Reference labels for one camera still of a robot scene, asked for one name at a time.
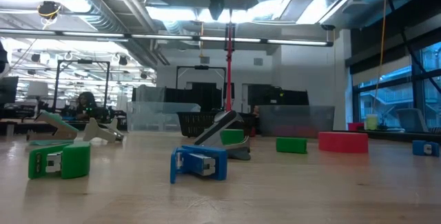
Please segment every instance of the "black cable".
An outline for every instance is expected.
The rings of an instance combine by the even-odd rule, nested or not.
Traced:
[[[389,2],[389,6],[391,7],[391,14],[393,12],[395,12],[395,6],[393,4],[393,0],[387,0]],[[419,62],[416,59],[416,55],[415,52],[412,50],[409,41],[407,40],[406,34],[404,33],[404,28],[403,25],[401,23],[398,24],[398,27],[400,28],[400,34],[401,34],[401,38],[403,40],[403,43],[406,45],[407,51],[409,52],[409,54],[411,55],[412,61],[418,66],[418,68],[421,70],[421,72],[427,73],[426,70],[424,69],[424,67],[422,66],[421,62]],[[436,90],[438,91],[438,93],[441,94],[441,88],[440,86],[433,80],[433,78],[429,78],[430,82],[433,84],[433,86],[436,88]]]

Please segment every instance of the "clear plastic bin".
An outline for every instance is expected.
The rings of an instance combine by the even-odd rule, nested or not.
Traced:
[[[259,106],[263,136],[317,138],[334,128],[334,106]]]
[[[177,112],[200,112],[195,103],[127,103],[127,130],[181,132]]]

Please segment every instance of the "air vent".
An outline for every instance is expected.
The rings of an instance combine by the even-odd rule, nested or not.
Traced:
[[[201,57],[201,64],[209,64],[209,57]]]
[[[254,58],[254,65],[262,66],[263,65],[263,59],[262,58]]]

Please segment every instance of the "yellow cup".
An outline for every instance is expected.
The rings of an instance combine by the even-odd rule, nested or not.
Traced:
[[[368,130],[376,130],[378,127],[378,115],[367,114],[366,115],[366,128]]]

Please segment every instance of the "blue plastic bracket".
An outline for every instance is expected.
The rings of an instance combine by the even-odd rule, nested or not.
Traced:
[[[176,174],[195,173],[211,179],[227,178],[227,151],[216,147],[183,145],[173,150],[170,160],[170,183]]]
[[[440,156],[440,144],[428,141],[413,141],[413,155],[418,156]]]

